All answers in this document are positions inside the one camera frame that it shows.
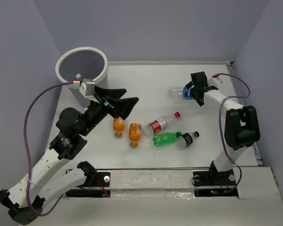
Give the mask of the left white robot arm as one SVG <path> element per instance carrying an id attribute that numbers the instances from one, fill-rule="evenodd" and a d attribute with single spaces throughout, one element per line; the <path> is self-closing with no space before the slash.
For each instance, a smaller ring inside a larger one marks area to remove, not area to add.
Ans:
<path id="1" fill-rule="evenodd" d="M 97 171 L 83 161 L 56 181 L 50 179 L 73 160 L 84 146 L 84 139 L 107 115 L 125 120 L 138 103 L 137 97 L 123 98 L 126 89 L 95 88 L 94 99 L 84 112 L 75 108 L 64 109 L 58 118 L 57 136 L 51 141 L 41 159 L 32 165 L 28 160 L 28 174 L 15 186 L 0 191 L 0 203 L 8 208 L 11 219 L 23 226 L 38 217 L 44 217 L 43 209 L 54 199 L 74 187 L 90 186 Z"/>

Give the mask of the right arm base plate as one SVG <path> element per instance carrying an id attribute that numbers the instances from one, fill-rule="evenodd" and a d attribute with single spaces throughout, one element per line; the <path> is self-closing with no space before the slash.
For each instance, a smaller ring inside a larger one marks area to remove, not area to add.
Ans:
<path id="1" fill-rule="evenodd" d="M 214 182 L 209 178 L 208 171 L 194 171 L 191 183 L 194 186 L 194 196 L 198 198 L 239 197 L 237 188 L 229 192 L 236 185 L 233 170 Z"/>

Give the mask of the black label clear bottle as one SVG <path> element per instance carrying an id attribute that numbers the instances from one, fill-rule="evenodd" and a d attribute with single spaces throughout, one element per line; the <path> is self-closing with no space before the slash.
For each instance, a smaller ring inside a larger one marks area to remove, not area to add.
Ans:
<path id="1" fill-rule="evenodd" d="M 180 148 L 187 148 L 191 146 L 199 138 L 199 136 L 200 134 L 198 131 L 187 132 L 177 138 L 177 143 Z"/>

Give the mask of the red label clear bottle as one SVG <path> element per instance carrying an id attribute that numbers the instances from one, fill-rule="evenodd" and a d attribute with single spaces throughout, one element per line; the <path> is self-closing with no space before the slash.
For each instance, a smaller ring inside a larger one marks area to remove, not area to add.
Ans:
<path id="1" fill-rule="evenodd" d="M 174 123 L 176 123 L 181 117 L 179 112 L 172 114 L 167 114 L 162 117 L 157 118 L 156 120 L 148 123 L 143 127 L 143 132 L 147 136 L 153 136 L 164 131 L 167 128 L 170 128 Z"/>

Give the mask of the green plastic bottle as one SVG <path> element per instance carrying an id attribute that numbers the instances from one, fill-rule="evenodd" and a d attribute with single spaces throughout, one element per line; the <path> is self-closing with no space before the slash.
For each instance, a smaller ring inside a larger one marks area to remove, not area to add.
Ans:
<path id="1" fill-rule="evenodd" d="M 166 132 L 153 136 L 152 141 L 155 146 L 168 145 L 174 143 L 181 135 L 181 132 Z"/>

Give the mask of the orange juice bottle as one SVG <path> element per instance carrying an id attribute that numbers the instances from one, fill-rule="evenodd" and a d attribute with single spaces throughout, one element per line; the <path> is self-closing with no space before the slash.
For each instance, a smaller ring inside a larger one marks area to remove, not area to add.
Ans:
<path id="1" fill-rule="evenodd" d="M 114 118 L 113 119 L 113 129 L 114 129 L 115 137 L 121 137 L 125 129 L 125 121 L 120 117 Z"/>
<path id="2" fill-rule="evenodd" d="M 137 147 L 142 136 L 142 125 L 131 123 L 129 127 L 130 146 Z"/>

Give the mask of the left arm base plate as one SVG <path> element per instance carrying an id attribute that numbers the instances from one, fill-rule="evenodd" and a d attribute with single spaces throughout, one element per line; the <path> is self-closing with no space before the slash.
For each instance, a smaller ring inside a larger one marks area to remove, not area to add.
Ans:
<path id="1" fill-rule="evenodd" d="M 83 185 L 65 193 L 68 198 L 109 198 L 111 171 L 98 171 L 95 179 L 86 179 Z"/>

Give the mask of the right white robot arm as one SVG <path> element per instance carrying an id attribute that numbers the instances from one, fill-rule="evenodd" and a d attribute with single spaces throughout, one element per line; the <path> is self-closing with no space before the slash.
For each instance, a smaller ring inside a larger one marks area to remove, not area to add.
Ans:
<path id="1" fill-rule="evenodd" d="M 241 154 L 260 140 L 257 110 L 234 101 L 234 96 L 225 96 L 217 87 L 219 74 L 208 79 L 204 72 L 191 74 L 186 88 L 199 106 L 208 105 L 218 112 L 222 151 L 211 162 L 207 171 L 194 173 L 196 187 L 219 186 L 233 174 L 233 167 Z"/>

